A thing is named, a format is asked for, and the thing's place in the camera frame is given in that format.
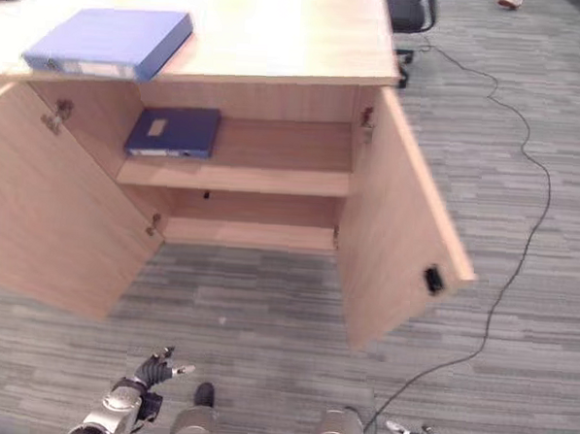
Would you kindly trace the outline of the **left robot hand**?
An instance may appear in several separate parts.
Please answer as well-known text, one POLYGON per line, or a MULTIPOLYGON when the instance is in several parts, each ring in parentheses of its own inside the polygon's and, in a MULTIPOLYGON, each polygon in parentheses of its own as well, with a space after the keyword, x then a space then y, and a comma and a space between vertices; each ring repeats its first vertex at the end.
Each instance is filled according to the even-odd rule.
POLYGON ((161 351, 153 353, 144 361, 134 373, 135 379, 146 387, 155 386, 182 375, 195 371, 193 364, 179 367, 168 364, 175 351, 174 346, 164 347, 161 351))

